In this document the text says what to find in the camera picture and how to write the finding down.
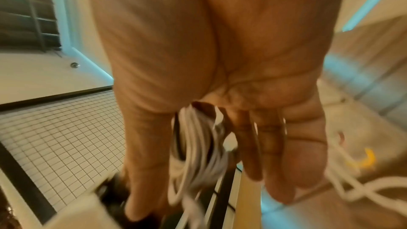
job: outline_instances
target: looped white cable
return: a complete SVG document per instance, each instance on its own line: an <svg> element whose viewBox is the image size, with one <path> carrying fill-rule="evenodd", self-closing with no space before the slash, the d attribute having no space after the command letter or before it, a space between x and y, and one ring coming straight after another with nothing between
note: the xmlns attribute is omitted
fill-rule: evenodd
<svg viewBox="0 0 407 229"><path fill-rule="evenodd" d="M228 155L223 148L224 128L222 124L215 126L213 119L192 106L183 108L178 118L179 140L185 149L185 160L180 158L174 136L170 155L168 202L173 206L181 202L188 215L190 228L204 229L204 211L192 192L216 183L226 172ZM208 157L211 139L213 151Z"/></svg>
<svg viewBox="0 0 407 229"><path fill-rule="evenodd" d="M333 149L336 150L336 152L339 153L347 161L351 161L352 163L356 164L356 161L351 158L350 155L347 154L341 146L332 146L333 144L331 143L330 147L334 147ZM407 217L407 202L400 199L393 200L376 193L376 191L386 188L407 188L406 177L384 177L373 180L366 184L362 184L356 178L350 175L350 173L348 173L345 168L343 168L341 165L333 160L328 160L328 167L325 170L325 177L332 183L338 195L343 200L356 201L362 197L367 197L376 204L384 208L396 211L401 215ZM350 184L353 189L346 192L342 186L341 180Z"/></svg>

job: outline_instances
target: human palm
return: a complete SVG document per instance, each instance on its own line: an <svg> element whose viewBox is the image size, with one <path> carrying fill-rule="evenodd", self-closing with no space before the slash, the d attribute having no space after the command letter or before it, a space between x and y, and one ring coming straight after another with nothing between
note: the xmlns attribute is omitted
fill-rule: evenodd
<svg viewBox="0 0 407 229"><path fill-rule="evenodd" d="M166 203L170 121L193 101L222 109L245 172L278 201L318 182L327 146L316 81L340 0L92 4L125 121L130 218Z"/></svg>

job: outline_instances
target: yellow object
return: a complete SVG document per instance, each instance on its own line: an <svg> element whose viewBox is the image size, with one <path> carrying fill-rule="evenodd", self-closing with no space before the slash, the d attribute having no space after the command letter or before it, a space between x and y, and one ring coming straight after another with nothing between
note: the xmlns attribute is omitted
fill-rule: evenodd
<svg viewBox="0 0 407 229"><path fill-rule="evenodd" d="M349 163L348 165L352 167L357 167L357 168L369 168L374 165L376 162L376 156L374 155L374 152L370 148L365 148L365 153L366 153L366 158L360 162L355 162L354 164Z"/></svg>

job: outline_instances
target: grid surface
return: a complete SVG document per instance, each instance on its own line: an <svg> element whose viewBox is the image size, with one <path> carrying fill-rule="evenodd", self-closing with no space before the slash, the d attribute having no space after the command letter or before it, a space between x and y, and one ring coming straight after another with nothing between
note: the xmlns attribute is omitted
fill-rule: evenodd
<svg viewBox="0 0 407 229"><path fill-rule="evenodd" d="M123 136L112 91L0 114L0 141L56 211L121 169Z"/></svg>

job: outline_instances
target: skin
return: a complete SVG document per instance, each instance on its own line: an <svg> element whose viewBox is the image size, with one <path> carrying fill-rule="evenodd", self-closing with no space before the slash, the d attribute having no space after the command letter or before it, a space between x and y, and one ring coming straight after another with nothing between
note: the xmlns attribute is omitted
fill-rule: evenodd
<svg viewBox="0 0 407 229"><path fill-rule="evenodd" d="M193 101L222 108L245 172L276 200L321 179L316 81L340 2L92 0L125 121L131 220L168 212L170 122Z"/></svg>

